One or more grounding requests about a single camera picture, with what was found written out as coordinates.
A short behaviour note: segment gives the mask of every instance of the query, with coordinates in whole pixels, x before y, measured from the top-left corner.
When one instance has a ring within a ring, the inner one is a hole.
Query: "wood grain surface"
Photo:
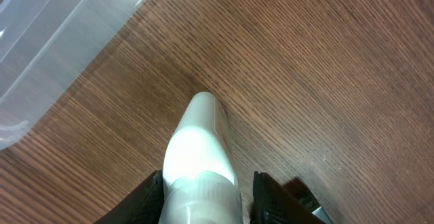
[[[335,223],[434,223],[434,0],[147,0],[0,153],[4,223],[90,223],[163,164],[190,99]]]

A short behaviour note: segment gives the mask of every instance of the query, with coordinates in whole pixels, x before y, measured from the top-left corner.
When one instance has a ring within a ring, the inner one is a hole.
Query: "wooden table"
[[[434,0],[147,0],[0,153],[1,222],[89,223],[163,164],[192,96],[335,223],[434,223]]]

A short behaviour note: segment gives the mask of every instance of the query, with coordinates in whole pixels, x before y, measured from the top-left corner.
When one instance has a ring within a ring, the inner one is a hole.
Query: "white bottle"
[[[165,152],[160,224],[243,222],[227,130],[217,98],[209,92],[196,94]]]

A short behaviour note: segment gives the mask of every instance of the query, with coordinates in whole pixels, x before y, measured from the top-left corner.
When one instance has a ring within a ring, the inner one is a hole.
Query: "white plastic tube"
[[[226,115],[216,97],[209,92],[196,94],[165,153],[160,224],[242,223],[227,130]]]

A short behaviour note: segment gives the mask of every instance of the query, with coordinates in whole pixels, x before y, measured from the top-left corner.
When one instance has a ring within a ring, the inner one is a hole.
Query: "plastic container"
[[[165,152],[160,224],[243,222],[227,131],[217,98],[196,94]]]
[[[0,149],[20,140],[144,0],[0,0]]]

